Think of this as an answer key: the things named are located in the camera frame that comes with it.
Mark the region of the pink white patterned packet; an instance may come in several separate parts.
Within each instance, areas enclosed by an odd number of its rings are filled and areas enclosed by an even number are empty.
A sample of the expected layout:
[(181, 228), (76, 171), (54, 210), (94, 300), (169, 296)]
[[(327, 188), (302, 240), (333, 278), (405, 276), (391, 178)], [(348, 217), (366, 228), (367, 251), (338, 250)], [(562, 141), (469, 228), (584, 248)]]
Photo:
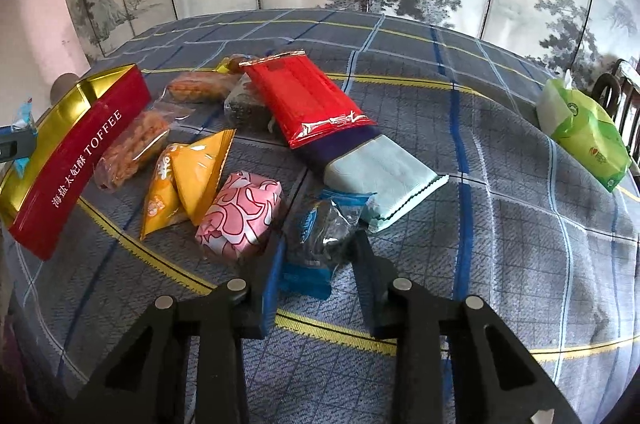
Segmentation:
[(195, 233), (206, 251), (229, 262), (256, 254), (277, 218), (282, 184), (241, 170), (229, 175)]

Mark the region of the clear bag orange snacks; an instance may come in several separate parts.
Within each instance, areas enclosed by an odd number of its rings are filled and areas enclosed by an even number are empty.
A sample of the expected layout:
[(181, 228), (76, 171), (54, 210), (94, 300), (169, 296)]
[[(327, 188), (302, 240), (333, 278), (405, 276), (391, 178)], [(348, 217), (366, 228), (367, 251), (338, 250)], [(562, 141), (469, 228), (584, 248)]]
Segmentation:
[(166, 147), (173, 127), (194, 110), (183, 104), (157, 101), (142, 111), (105, 150), (94, 168), (96, 185), (115, 191)]

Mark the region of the blue clear cookie packet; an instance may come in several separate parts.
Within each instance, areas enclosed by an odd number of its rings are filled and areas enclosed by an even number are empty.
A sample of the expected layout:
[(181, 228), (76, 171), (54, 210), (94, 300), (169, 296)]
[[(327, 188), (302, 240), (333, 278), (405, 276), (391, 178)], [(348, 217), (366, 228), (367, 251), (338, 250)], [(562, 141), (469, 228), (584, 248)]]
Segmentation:
[(316, 300), (331, 296), (335, 271), (346, 260), (346, 248), (372, 196), (325, 188), (302, 211), (286, 236), (288, 248), (279, 283), (282, 292)]

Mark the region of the orange snack packet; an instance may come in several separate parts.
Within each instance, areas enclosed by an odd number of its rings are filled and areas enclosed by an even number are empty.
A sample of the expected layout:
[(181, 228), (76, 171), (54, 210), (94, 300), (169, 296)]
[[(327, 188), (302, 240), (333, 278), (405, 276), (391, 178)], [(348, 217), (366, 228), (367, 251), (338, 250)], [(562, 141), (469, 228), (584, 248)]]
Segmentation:
[(221, 102), (239, 83), (240, 74), (208, 71), (183, 72), (165, 87), (175, 102)]

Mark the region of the small gold wrapped candy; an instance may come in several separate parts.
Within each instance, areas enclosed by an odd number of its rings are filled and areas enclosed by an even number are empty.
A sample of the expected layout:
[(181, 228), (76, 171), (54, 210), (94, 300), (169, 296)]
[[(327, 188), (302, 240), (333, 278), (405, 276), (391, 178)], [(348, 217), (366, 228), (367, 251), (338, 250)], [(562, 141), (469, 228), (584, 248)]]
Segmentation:
[(242, 54), (232, 54), (230, 57), (224, 57), (216, 66), (215, 71), (220, 74), (242, 74), (242, 64), (250, 60)]

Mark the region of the yellow orange snack bag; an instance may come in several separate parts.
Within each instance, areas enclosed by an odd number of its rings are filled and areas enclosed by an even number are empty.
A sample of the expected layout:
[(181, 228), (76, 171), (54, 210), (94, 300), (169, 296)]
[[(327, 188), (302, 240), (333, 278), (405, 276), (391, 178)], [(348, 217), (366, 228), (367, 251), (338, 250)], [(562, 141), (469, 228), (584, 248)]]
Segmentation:
[(168, 144), (158, 157), (145, 196), (140, 230), (143, 241), (152, 232), (188, 219), (179, 195), (171, 158), (185, 144)]

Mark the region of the round grey wall knob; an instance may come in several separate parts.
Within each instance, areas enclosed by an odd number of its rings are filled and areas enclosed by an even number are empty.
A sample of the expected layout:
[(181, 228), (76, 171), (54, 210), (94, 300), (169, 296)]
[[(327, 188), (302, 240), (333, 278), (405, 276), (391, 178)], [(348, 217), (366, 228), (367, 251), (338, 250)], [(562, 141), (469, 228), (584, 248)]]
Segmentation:
[(59, 75), (50, 88), (50, 103), (57, 104), (78, 82), (79, 76), (75, 73), (67, 72)]

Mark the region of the red foil snack packet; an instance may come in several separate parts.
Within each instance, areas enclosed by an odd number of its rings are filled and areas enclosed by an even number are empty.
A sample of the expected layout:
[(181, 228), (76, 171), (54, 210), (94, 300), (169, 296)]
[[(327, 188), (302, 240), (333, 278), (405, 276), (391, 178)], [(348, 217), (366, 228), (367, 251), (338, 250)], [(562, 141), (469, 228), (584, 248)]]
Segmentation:
[(373, 124), (305, 51), (242, 61), (239, 67), (254, 84), (292, 149), (334, 132)]

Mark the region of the dark wooden chair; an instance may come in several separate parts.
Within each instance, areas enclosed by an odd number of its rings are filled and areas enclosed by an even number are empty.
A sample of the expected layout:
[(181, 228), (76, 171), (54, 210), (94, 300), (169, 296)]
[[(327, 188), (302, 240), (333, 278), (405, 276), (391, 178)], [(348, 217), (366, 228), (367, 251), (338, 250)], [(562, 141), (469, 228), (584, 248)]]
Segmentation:
[(631, 159), (639, 164), (640, 95), (635, 66), (618, 59), (596, 80), (590, 97), (612, 118)]

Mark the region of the dark clear snack packet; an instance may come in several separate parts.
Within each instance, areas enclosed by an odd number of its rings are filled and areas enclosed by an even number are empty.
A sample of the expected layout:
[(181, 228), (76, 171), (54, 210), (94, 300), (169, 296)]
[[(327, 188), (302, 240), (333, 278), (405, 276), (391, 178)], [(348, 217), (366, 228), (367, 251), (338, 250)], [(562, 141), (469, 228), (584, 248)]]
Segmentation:
[(232, 127), (253, 132), (266, 132), (272, 119), (268, 106), (247, 74), (242, 75), (224, 100), (224, 116)]

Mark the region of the red gold toffee box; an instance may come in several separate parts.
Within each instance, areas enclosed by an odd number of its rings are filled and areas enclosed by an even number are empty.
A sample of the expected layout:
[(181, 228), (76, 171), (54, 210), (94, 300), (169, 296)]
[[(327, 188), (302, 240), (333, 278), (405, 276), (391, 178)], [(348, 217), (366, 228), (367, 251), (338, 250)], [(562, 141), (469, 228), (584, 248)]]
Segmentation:
[(11, 167), (1, 181), (1, 219), (17, 243), (52, 257), (96, 164), (150, 101), (142, 73), (128, 64), (83, 78), (43, 115), (24, 172)]

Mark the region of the orange triangular snack bag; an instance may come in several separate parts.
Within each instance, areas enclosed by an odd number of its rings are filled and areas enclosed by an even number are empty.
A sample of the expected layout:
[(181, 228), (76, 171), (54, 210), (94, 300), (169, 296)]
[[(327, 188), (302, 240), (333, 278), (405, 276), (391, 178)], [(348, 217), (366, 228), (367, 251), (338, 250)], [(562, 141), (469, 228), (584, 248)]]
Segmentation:
[(234, 135), (234, 129), (224, 129), (170, 155), (179, 200), (195, 227), (216, 196)]

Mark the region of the green tissue pack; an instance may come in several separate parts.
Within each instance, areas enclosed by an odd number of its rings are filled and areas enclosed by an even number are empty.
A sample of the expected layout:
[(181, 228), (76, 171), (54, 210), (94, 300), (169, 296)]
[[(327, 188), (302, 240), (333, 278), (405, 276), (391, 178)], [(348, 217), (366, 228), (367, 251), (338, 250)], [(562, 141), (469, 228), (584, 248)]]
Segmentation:
[(553, 139), (612, 192), (629, 170), (631, 158), (612, 118), (593, 98), (550, 78), (536, 101), (541, 131)]

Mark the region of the navy and pale blue packet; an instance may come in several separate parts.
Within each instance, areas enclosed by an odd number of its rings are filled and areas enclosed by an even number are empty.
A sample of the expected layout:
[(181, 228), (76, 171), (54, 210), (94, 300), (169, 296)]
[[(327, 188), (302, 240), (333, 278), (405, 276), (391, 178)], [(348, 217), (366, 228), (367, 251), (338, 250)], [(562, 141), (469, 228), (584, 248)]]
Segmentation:
[(374, 126), (334, 132), (294, 153), (326, 187), (373, 194), (361, 216), (372, 233), (398, 222), (449, 179)]

